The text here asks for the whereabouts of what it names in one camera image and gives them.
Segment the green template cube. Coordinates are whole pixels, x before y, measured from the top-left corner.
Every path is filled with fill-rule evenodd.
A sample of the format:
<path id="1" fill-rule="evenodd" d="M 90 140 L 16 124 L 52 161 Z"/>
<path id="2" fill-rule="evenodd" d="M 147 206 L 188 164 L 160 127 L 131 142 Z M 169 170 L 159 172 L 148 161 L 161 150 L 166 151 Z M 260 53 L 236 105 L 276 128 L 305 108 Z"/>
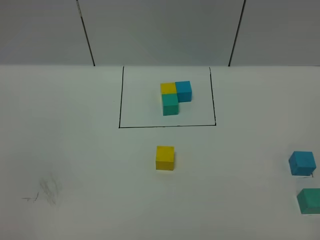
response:
<path id="1" fill-rule="evenodd" d="M 162 113 L 164 116 L 178 115 L 179 102 L 176 93 L 162 94 Z"/>

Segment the yellow template cube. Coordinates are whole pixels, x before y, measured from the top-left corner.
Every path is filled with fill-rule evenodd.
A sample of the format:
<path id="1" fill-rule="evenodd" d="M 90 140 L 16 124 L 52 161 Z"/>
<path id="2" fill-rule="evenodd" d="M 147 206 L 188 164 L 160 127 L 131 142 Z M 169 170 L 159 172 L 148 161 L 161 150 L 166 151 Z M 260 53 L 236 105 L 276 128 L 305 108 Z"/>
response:
<path id="1" fill-rule="evenodd" d="M 160 84 L 161 100 L 165 104 L 177 104 L 177 89 L 174 82 Z"/>

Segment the blue template cube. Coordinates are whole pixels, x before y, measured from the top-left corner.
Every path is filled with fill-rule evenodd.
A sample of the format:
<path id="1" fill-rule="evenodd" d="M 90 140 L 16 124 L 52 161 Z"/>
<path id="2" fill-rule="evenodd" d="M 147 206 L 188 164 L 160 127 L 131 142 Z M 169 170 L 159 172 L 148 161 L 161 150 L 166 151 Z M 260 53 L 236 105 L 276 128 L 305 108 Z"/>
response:
<path id="1" fill-rule="evenodd" d="M 190 81 L 176 81 L 175 87 L 179 103 L 192 101 L 192 87 Z"/>

